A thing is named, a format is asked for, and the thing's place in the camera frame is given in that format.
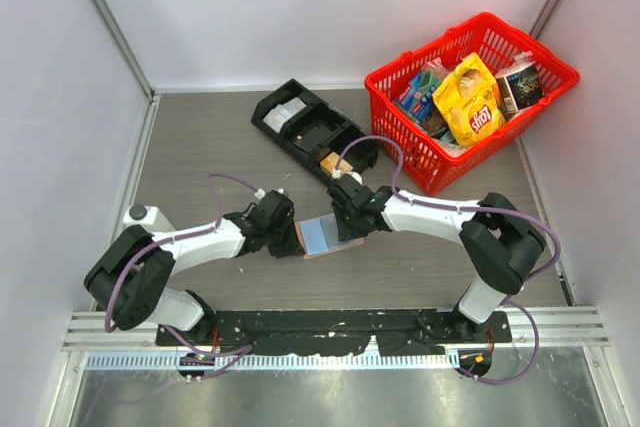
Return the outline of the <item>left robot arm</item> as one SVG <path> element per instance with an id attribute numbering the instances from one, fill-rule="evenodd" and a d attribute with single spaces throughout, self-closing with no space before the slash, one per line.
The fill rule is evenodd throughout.
<path id="1" fill-rule="evenodd" d="M 275 258 L 304 253 L 295 230 L 294 203 L 276 190 L 245 211 L 225 214 L 209 225 L 171 233 L 152 233 L 140 224 L 125 228 L 88 272 L 84 287 L 107 314 L 109 332 L 153 322 L 202 345 L 216 329 L 216 314 L 193 291 L 169 288 L 170 277 L 264 248 Z"/>

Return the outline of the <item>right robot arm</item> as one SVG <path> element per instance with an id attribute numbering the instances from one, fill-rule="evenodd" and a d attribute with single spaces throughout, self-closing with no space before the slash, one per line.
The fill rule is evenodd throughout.
<path id="1" fill-rule="evenodd" d="M 461 245 L 476 271 L 452 312 L 451 327 L 465 342 L 488 329 L 494 310 L 520 292 L 546 248 L 546 239 L 503 195 L 444 201 L 382 186 L 373 191 L 345 174 L 328 188 L 342 241 L 373 232 L 412 232 Z"/>

